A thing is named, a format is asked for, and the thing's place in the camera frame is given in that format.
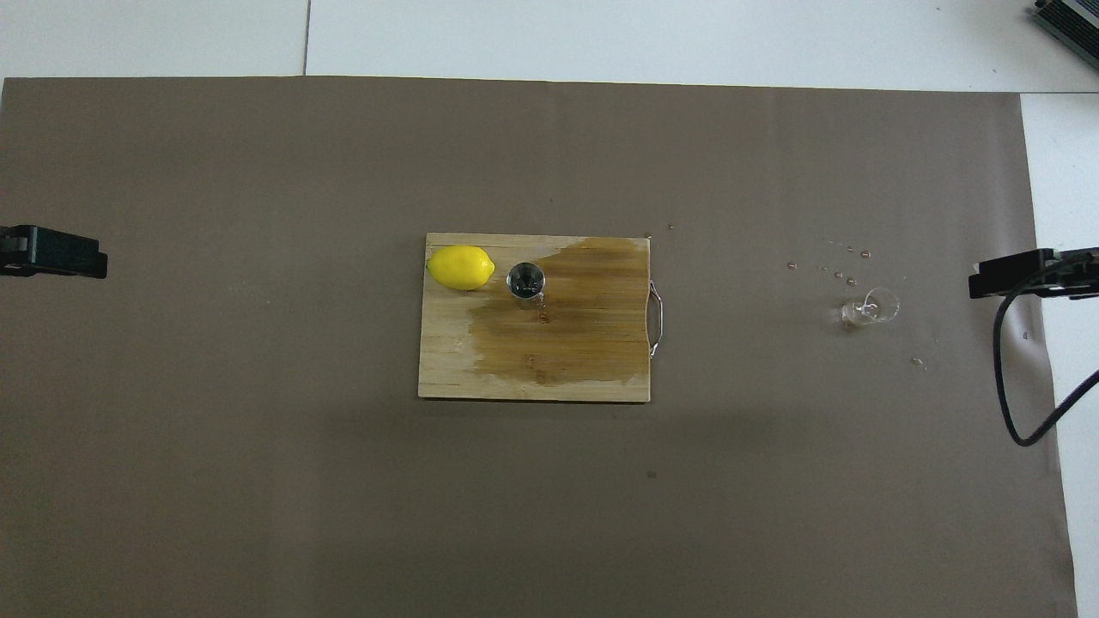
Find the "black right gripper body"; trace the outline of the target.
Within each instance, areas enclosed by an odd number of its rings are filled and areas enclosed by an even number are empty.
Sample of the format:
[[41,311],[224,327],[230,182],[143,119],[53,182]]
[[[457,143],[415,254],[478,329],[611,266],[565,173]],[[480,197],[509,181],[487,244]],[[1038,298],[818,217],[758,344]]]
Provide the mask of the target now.
[[1098,247],[1057,251],[1063,267],[1057,274],[1055,297],[1072,300],[1098,297]]

